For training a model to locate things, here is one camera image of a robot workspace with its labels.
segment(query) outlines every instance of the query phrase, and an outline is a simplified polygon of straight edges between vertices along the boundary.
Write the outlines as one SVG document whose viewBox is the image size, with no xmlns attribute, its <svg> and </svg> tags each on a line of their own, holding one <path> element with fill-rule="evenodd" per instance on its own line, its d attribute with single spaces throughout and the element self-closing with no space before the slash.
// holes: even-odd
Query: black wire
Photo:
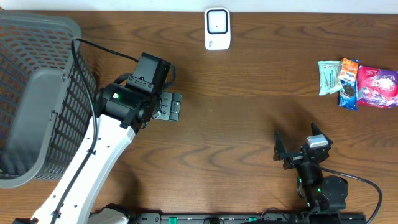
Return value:
<svg viewBox="0 0 398 224">
<path fill-rule="evenodd" d="M 288 218 L 286 218 L 286 216 L 282 213 L 281 210 L 279 210 L 279 208 L 275 208 L 275 207 L 271 207 L 271 208 L 267 208 L 262 214 L 261 214 L 261 220 L 264 221 L 264 216 L 267 214 L 267 212 L 269 210 L 278 210 L 279 213 L 285 218 L 286 221 L 288 221 Z"/>
<path fill-rule="evenodd" d="M 106 51 L 106 52 L 109 52 L 109 53 L 111 53 L 111 54 L 118 55 L 118 56 L 121 56 L 121 57 L 125 57 L 125 58 L 128 58 L 128 59 L 130 59 L 130 60 L 133 60 L 133 61 L 135 61 L 135 62 L 138 62 L 138 60 L 135 59 L 135 58 L 132 57 L 132 56 L 128 56 L 128 55 L 125 55 L 125 54 L 116 52 L 116 51 L 114 51 L 114 50 L 107 49 L 106 47 L 103 47 L 103 46 L 101 46 L 101 45 L 98 45 L 98 44 L 96 44 L 96 43 L 94 43 L 94 42 L 91 42 L 91 41 L 88 41 L 88 40 L 85 40 L 85 39 L 82 39 L 82 38 L 78 38 L 78 37 L 74 37 L 73 40 L 79 40 L 80 42 L 84 42 L 84 43 L 86 43 L 86 44 L 90 44 L 91 46 L 97 47 L 97 48 L 99 48 L 99 49 L 101 49 L 101 50 L 104 50 L 104 51 Z"/>
<path fill-rule="evenodd" d="M 82 39 L 76 38 L 76 37 L 72 38 L 72 41 L 70 42 L 70 48 L 72 50 L 72 57 L 73 57 L 73 61 L 75 63 L 75 67 L 78 70 L 78 74 L 80 76 L 81 82 L 83 83 L 83 86 L 84 86 L 84 89 L 85 89 L 85 92 L 86 92 L 86 96 L 88 97 L 91 113 L 93 114 L 93 142 L 91 143 L 90 149 L 88 150 L 86 157 L 83 159 L 83 162 L 81 162 L 81 164 L 80 164 L 79 168 L 77 169 L 75 175 L 72 177 L 72 179 L 70 180 L 68 186 L 66 187 L 65 191 L 63 192 L 63 194 L 61 196 L 61 199 L 60 199 L 55 211 L 52 214 L 51 224 L 54 224 L 55 221 L 57 220 L 57 218 L 59 217 L 59 212 L 61 210 L 61 207 L 63 206 L 63 202 L 65 201 L 70 189 L 72 188 L 73 184 L 75 183 L 75 181 L 76 181 L 77 177 L 79 176 L 81 170 L 84 168 L 85 164 L 87 163 L 88 159 L 90 158 L 91 154 L 94 151 L 95 144 L 96 144 L 96 141 L 97 141 L 97 136 L 98 136 L 98 125 L 97 125 L 96 113 L 95 113 L 95 109 L 94 109 L 93 97 L 91 96 L 90 88 L 89 88 L 89 86 L 87 84 L 85 75 L 84 75 L 83 71 L 81 70 L 80 63 L 79 63 L 79 60 L 78 60 L 77 55 L 76 55 L 76 49 L 75 49 L 75 41 L 76 40 L 80 40 L 81 41 Z"/>
<path fill-rule="evenodd" d="M 329 172 L 331 174 L 342 175 L 344 177 L 349 177 L 349 178 L 352 178 L 352 179 L 355 179 L 355 180 L 359 180 L 359 181 L 365 182 L 365 183 L 367 183 L 369 185 L 372 185 L 377 190 L 377 192 L 379 193 L 379 201 L 377 203 L 376 209 L 374 209 L 373 214 L 366 221 L 366 224 L 370 224 L 372 222 L 372 220 L 374 219 L 374 217 L 377 215 L 377 213 L 378 213 L 378 211 L 379 211 L 379 209 L 381 207 L 381 202 L 383 200 L 383 195 L 382 195 L 382 192 L 381 192 L 381 189 L 379 188 L 379 186 L 377 186 L 375 183 L 371 182 L 370 180 L 366 180 L 364 178 L 356 177 L 354 175 L 350 175 L 350 174 L 345 174 L 345 173 L 342 173 L 342 172 L 334 171 L 334 170 L 331 170 L 331 169 L 323 168 L 323 167 L 321 167 L 320 165 L 316 164 L 315 162 L 313 162 L 311 160 L 310 160 L 310 162 L 311 162 L 311 165 L 315 166 L 316 168 L 318 168 L 320 170 L 323 170 L 325 172 Z"/>
<path fill-rule="evenodd" d="M 128 59 L 131 59 L 131 60 L 133 60 L 135 62 L 138 62 L 138 60 L 135 59 L 134 57 L 131 57 L 131 56 L 116 52 L 114 50 L 107 49 L 106 47 L 100 46 L 100 45 L 98 45 L 96 43 L 93 43 L 93 42 L 90 42 L 88 40 L 81 39 L 81 38 L 78 38 L 78 37 L 72 38 L 72 41 L 70 42 L 70 48 L 71 48 L 71 51 L 72 51 L 73 61 L 74 61 L 75 66 L 76 66 L 76 68 L 78 70 L 78 74 L 79 74 L 79 76 L 81 78 L 81 81 L 83 82 L 83 86 L 84 86 L 84 89 L 85 89 L 85 92 L 86 92 L 86 96 L 88 97 L 88 101 L 90 103 L 91 113 L 93 115 L 93 129 L 94 129 L 94 131 L 93 131 L 93 142 L 91 143 L 90 149 L 88 150 L 86 157 L 81 162 L 81 164 L 80 164 L 79 168 L 77 169 L 75 175 L 72 177 L 72 179 L 69 182 L 68 186 L 66 187 L 64 193 L 62 194 L 61 199 L 60 199 L 55 211 L 52 214 L 51 224 L 54 224 L 56 222 L 56 220 L 57 220 L 57 218 L 58 218 L 58 216 L 60 214 L 60 209 L 63 206 L 63 202 L 65 201 L 70 189 L 72 188 L 73 184 L 75 183 L 77 177 L 79 176 L 81 170 L 84 168 L 84 166 L 87 163 L 88 159 L 90 158 L 91 154 L 94 153 L 94 148 L 95 148 L 95 144 L 97 142 L 97 137 L 98 137 L 98 125 L 97 125 L 97 119 L 96 119 L 96 113 L 95 113 L 95 108 L 94 108 L 93 97 L 92 97 L 92 95 L 90 93 L 90 88 L 89 88 L 89 86 L 87 84 L 85 75 L 84 75 L 83 71 L 81 70 L 81 66 L 80 66 L 79 60 L 77 58 L 76 49 L 75 49 L 75 41 L 76 40 L 80 41 L 80 42 L 84 42 L 86 44 L 90 44 L 90 45 L 92 45 L 94 47 L 97 47 L 97 48 L 99 48 L 101 50 L 104 50 L 104 51 L 107 51 L 109 53 L 112 53 L 112 54 L 115 54 L 115 55 L 118 55 L 118 56 L 122 56 L 122 57 L 125 57 L 125 58 L 128 58 Z"/>
<path fill-rule="evenodd" d="M 120 84 L 120 83 L 122 83 L 123 81 L 127 80 L 127 79 L 129 78 L 130 75 L 132 75 L 132 74 L 131 74 L 131 73 L 125 73 L 125 74 L 123 74 L 123 75 L 117 77 L 113 82 L 114 82 L 114 83 L 117 83 L 117 84 Z"/>
</svg>

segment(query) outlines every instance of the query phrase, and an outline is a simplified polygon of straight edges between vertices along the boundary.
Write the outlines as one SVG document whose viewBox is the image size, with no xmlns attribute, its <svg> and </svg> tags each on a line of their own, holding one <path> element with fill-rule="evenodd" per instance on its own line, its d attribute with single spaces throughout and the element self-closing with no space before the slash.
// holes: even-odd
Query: snack package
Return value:
<svg viewBox="0 0 398 224">
<path fill-rule="evenodd" d="M 340 62 L 337 78 L 347 83 L 354 83 L 356 73 L 358 71 L 358 63 L 354 60 L 343 58 Z"/>
<path fill-rule="evenodd" d="M 319 95 L 336 93 L 342 86 L 337 79 L 339 61 L 318 62 L 319 66 Z"/>
<path fill-rule="evenodd" d="M 390 108 L 398 105 L 398 72 L 360 66 L 358 103 Z"/>
<path fill-rule="evenodd" d="M 341 80 L 343 89 L 339 92 L 338 105 L 342 108 L 356 110 L 356 82 L 348 83 Z"/>
</svg>

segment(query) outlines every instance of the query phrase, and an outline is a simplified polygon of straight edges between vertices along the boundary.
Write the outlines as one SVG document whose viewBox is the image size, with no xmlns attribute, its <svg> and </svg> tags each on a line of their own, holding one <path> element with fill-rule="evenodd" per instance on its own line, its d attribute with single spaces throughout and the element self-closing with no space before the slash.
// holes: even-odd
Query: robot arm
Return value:
<svg viewBox="0 0 398 224">
<path fill-rule="evenodd" d="M 165 83 L 170 67 L 173 70 L 173 80 Z M 121 77 L 97 94 L 95 119 L 98 123 L 98 138 L 95 148 L 88 151 L 93 141 L 92 118 L 84 140 L 67 171 L 50 197 L 34 213 L 31 223 L 50 224 L 54 217 L 56 224 L 87 223 L 94 201 L 110 170 L 138 131 L 144 129 L 151 119 L 178 121 L 182 96 L 179 93 L 163 91 L 175 80 L 175 70 L 170 63 L 143 53 L 134 74 Z M 120 85 L 124 80 L 127 80 L 126 86 Z M 65 200 L 61 202 L 62 206 L 56 210 L 80 164 L 84 162 L 85 165 Z M 128 222 L 129 217 L 120 214 L 112 223 Z"/>
<path fill-rule="evenodd" d="M 57 218 L 57 224 L 82 224 L 88 222 L 91 208 L 106 178 L 108 178 L 109 172 L 136 135 L 131 127 L 127 129 L 121 128 L 120 121 L 109 116 L 101 115 L 97 118 L 97 121 L 98 141 L 95 146 L 95 154 L 90 156 L 69 191 Z M 37 220 L 39 224 L 51 222 L 52 213 L 58 205 L 61 195 L 85 158 L 87 149 L 90 148 L 92 136 L 93 122 L 91 119 L 86 136 L 67 171 L 50 197 L 34 213 L 32 220 Z"/>
</svg>

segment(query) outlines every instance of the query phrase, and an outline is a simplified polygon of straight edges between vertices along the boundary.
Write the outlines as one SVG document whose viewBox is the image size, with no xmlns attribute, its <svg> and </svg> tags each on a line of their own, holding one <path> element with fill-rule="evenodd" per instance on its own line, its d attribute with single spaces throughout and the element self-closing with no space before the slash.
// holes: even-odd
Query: teal snack package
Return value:
<svg viewBox="0 0 398 224">
<path fill-rule="evenodd" d="M 319 95 L 340 91 L 343 86 L 337 78 L 340 61 L 319 61 Z"/>
</svg>

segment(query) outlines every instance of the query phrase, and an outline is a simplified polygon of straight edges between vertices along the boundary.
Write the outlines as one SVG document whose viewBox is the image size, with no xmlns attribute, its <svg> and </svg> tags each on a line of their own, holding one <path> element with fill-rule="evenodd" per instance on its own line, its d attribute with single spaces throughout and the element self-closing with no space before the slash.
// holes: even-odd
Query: wooden table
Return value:
<svg viewBox="0 0 398 224">
<path fill-rule="evenodd" d="M 175 64 L 172 91 L 183 94 L 180 121 L 151 121 L 113 167 L 94 210 L 108 203 L 164 213 L 260 213 L 305 207 L 295 170 L 272 160 L 273 131 L 298 150 L 316 122 L 335 143 L 322 165 L 377 183 L 384 193 L 374 223 L 398 220 L 398 108 L 338 106 L 318 96 L 317 61 L 360 59 L 398 70 L 398 17 L 359 14 L 232 13 L 228 50 L 204 46 L 203 13 L 41 12 L 68 16 L 83 37 L 135 57 Z M 105 86 L 136 64 L 84 46 Z M 347 211 L 367 217 L 370 185 L 348 180 Z M 0 190 L 0 222 L 31 217 L 57 182 Z"/>
</svg>

